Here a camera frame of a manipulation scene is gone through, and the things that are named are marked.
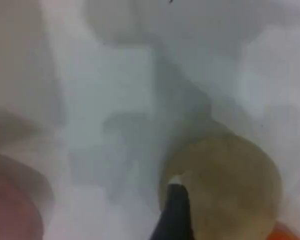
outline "orange object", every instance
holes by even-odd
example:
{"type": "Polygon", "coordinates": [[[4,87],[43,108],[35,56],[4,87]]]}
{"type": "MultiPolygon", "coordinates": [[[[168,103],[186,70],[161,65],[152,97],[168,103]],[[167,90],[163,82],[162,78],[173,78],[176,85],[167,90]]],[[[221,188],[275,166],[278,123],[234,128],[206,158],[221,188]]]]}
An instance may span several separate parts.
{"type": "Polygon", "coordinates": [[[300,236],[285,225],[278,223],[267,240],[300,240],[300,236]]]}

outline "white surface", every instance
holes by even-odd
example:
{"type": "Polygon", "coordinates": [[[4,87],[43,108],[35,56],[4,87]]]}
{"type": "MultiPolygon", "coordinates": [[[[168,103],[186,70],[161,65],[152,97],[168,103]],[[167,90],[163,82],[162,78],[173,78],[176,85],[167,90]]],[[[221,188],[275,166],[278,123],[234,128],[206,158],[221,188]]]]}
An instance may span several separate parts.
{"type": "Polygon", "coordinates": [[[50,181],[46,240],[147,239],[167,147],[210,114],[271,155],[300,231],[300,0],[0,0],[0,121],[22,129],[0,151],[50,181]]]}

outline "white tip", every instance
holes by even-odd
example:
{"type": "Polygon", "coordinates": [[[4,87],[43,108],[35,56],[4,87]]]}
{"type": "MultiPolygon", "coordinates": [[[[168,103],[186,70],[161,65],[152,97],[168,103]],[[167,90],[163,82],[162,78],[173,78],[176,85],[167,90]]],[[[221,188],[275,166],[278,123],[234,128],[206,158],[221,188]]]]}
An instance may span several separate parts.
{"type": "Polygon", "coordinates": [[[182,185],[182,181],[181,181],[180,175],[175,175],[175,176],[173,176],[173,177],[170,179],[170,181],[169,181],[168,184],[179,184],[179,185],[182,185]]]}

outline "round disc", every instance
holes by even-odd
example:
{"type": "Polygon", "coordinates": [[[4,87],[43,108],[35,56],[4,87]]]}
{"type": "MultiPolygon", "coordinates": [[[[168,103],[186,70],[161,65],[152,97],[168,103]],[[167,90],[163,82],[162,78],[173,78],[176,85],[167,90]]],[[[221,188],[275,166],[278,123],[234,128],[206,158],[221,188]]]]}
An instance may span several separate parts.
{"type": "Polygon", "coordinates": [[[159,186],[180,175],[189,193],[196,240],[265,240],[275,225],[282,186],[272,160],[232,134],[208,136],[168,159],[159,186]]]}

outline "black object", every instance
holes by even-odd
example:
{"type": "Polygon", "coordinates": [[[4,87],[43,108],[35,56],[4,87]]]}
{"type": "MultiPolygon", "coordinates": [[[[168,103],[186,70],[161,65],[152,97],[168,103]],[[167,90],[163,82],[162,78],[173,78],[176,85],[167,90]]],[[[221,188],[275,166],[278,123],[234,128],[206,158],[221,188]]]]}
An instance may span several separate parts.
{"type": "Polygon", "coordinates": [[[180,184],[169,184],[164,210],[150,240],[193,239],[188,192],[180,184]]]}

